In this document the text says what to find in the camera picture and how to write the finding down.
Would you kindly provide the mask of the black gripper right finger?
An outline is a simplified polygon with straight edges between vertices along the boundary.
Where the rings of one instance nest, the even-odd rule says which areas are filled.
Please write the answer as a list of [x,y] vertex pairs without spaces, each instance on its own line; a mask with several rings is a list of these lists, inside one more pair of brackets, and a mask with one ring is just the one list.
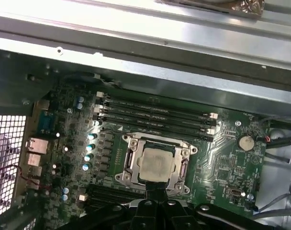
[[157,183],[158,200],[168,230],[273,230],[273,226],[255,222],[212,204],[200,204],[194,209],[184,207],[167,195],[167,184]]

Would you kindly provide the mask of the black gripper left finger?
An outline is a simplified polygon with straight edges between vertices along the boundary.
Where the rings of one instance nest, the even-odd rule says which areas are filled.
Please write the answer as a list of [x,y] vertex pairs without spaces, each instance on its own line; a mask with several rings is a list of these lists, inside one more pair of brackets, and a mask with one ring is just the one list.
[[146,196],[137,206],[109,204],[73,220],[59,230],[155,230],[159,203],[164,200],[163,182],[146,182]]

